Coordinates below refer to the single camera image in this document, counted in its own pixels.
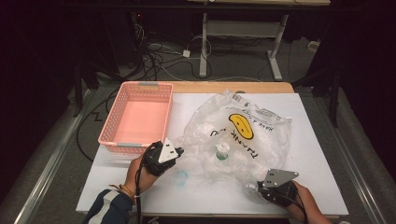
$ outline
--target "basket handle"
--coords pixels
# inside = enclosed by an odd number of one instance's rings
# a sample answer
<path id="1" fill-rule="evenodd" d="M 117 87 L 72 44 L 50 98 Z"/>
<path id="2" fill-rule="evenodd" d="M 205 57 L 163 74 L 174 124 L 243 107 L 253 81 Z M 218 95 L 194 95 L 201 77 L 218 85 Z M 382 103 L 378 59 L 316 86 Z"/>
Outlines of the basket handle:
<path id="1" fill-rule="evenodd" d="M 139 86 L 158 86 L 158 81 L 139 81 Z"/>
<path id="2" fill-rule="evenodd" d="M 142 147 L 141 143 L 117 143 L 117 147 Z"/>

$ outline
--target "dark background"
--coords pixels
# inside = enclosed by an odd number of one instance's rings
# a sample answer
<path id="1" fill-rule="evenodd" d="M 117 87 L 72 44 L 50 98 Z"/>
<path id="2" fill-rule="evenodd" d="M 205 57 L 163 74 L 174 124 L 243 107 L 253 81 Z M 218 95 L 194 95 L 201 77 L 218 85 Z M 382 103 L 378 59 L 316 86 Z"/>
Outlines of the dark background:
<path id="1" fill-rule="evenodd" d="M 332 1 L 332 4 L 347 7 L 360 2 Z M 395 178 L 392 166 L 396 158 L 394 16 L 385 0 L 369 4 L 358 15 L 337 15 L 332 19 L 290 16 L 284 37 L 287 41 L 302 36 L 322 39 L 307 75 L 330 65 L 342 67 L 341 86 L 377 154 Z M 50 0 L 2 1 L 0 10 L 3 90 L 0 201 L 3 201 L 24 164 L 68 107 L 66 95 L 73 87 L 77 62 L 90 59 L 117 72 L 118 65 L 133 57 L 117 43 L 122 41 L 132 46 L 133 42 L 124 15 L 120 14 L 81 16 L 63 10 Z M 182 12 L 173 15 L 166 17 L 163 24 L 152 22 L 163 17 L 161 13 L 151 15 L 145 22 L 152 30 L 181 36 L 182 41 L 200 31 L 200 19 L 196 22 L 195 15 Z M 172 21 L 178 22 L 177 27 L 168 25 Z M 179 34 L 180 27 L 188 32 Z M 97 48 L 101 48 L 102 55 L 97 53 Z M 91 74 L 92 70 L 87 68 L 82 75 L 94 83 Z M 330 86 L 331 80 L 320 77 L 309 84 L 322 83 Z"/>

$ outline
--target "black glove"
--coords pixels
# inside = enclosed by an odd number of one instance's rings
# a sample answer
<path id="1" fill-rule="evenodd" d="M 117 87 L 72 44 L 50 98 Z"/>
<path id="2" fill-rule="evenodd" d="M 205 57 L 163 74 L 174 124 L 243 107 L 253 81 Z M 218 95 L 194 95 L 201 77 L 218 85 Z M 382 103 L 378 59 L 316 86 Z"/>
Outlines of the black glove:
<path id="1" fill-rule="evenodd" d="M 146 167 L 148 172 L 152 175 L 160 176 L 165 171 L 176 164 L 176 159 L 172 159 L 170 161 L 165 161 L 160 163 L 159 158 L 161 152 L 163 150 L 163 143 L 161 141 L 153 144 L 153 147 L 148 148 L 146 152 L 146 156 L 143 158 L 143 165 Z M 177 152 L 177 157 L 184 152 L 184 149 L 181 147 L 175 148 Z"/>
<path id="2" fill-rule="evenodd" d="M 291 205 L 292 200 L 297 196 L 297 187 L 292 181 L 289 181 L 277 188 L 264 188 L 262 181 L 258 181 L 259 192 L 262 197 L 271 203 L 287 207 Z"/>

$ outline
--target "yellow smiley face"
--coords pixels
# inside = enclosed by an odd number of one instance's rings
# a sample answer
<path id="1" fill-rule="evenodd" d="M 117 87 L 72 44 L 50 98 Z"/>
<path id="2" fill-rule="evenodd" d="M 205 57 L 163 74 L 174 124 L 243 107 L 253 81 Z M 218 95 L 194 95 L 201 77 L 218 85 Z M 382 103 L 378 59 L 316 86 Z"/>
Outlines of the yellow smiley face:
<path id="1" fill-rule="evenodd" d="M 229 120 L 233 123 L 236 130 L 246 139 L 253 138 L 253 131 L 251 130 L 248 120 L 239 114 L 231 114 Z"/>

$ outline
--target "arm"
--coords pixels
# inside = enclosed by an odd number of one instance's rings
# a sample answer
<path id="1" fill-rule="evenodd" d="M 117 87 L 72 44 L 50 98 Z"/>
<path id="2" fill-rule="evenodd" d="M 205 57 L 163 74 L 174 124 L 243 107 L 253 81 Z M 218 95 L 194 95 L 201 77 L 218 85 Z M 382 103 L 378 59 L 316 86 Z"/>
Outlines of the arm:
<path id="1" fill-rule="evenodd" d="M 136 189 L 135 175 L 141 161 L 142 156 L 131 161 L 123 185 L 126 189 L 105 189 L 98 195 L 83 223 L 128 223 Z M 149 174 L 143 167 L 139 184 L 141 192 L 149 189 L 157 179 L 158 176 Z"/>
<path id="2" fill-rule="evenodd" d="M 296 198 L 296 202 L 302 205 L 305 208 L 305 212 L 308 216 L 309 224 L 331 224 L 330 220 L 327 219 L 323 214 L 320 212 L 317 203 L 315 202 L 314 196 L 312 195 L 311 191 L 308 188 L 300 185 L 299 183 L 293 181 L 295 186 L 298 189 L 298 194 L 300 197 Z M 299 207 L 295 204 L 291 204 L 286 207 L 291 215 L 300 222 L 304 222 L 304 214 L 300 210 Z"/>

